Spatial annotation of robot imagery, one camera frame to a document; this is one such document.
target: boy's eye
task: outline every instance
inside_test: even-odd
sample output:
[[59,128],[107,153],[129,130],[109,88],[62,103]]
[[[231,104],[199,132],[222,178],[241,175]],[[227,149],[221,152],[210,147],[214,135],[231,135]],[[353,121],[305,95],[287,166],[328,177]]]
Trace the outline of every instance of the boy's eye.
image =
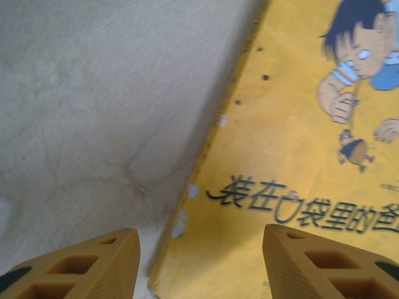
[[357,58],[359,58],[360,60],[365,60],[365,59],[369,58],[371,55],[372,55],[372,51],[364,49],[364,50],[361,50],[357,54]]

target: boy's black hair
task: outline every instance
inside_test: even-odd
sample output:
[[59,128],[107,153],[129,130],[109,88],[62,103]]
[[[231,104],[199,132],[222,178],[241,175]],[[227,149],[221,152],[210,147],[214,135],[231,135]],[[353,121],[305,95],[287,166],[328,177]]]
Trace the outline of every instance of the boy's black hair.
[[325,38],[324,54],[328,58],[333,54],[334,60],[337,61],[336,44],[338,37],[349,32],[353,41],[356,23],[362,22],[364,29],[373,29],[375,17],[381,12],[386,13],[381,0],[342,0],[329,31],[321,36]]

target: black dot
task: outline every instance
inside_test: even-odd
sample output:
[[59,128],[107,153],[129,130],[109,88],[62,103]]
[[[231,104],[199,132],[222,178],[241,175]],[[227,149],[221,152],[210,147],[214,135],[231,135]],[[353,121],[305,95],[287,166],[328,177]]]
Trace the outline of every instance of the black dot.
[[14,282],[18,281],[21,277],[23,277],[27,272],[31,271],[32,267],[23,267],[11,272],[7,272],[4,275],[0,276],[0,293],[5,291],[8,287],[10,287]]
[[399,282],[399,267],[396,265],[391,265],[386,262],[375,262],[377,266],[380,267],[386,274],[390,275],[393,279]]

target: yellow plastic part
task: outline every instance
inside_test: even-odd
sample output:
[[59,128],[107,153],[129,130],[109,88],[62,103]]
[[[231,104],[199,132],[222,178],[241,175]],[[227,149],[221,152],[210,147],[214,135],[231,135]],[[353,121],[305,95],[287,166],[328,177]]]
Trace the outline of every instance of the yellow plastic part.
[[137,230],[116,230],[15,266],[32,268],[0,299],[131,299],[139,261]]
[[378,254],[278,224],[264,231],[263,255],[273,299],[399,299],[399,282]]

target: string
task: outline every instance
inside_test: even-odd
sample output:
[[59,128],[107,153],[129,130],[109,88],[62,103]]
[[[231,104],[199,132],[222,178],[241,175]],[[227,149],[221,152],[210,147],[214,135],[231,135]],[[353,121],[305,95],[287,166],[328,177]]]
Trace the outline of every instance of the string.
[[349,121],[348,121],[349,130],[350,130],[351,132],[353,132],[353,131],[352,131],[352,130],[353,130],[353,123],[354,123],[353,117],[354,117],[354,115],[355,115],[355,108],[356,108],[356,106],[357,106],[358,103],[359,103],[359,100],[357,99],[357,95],[358,95],[358,91],[359,91],[359,88],[360,88],[360,82],[361,82],[361,80],[359,80],[358,82],[356,82],[355,88],[353,89],[353,95],[354,95],[353,109],[352,109],[352,114],[351,114],[351,116],[350,116],[350,119],[349,119]]

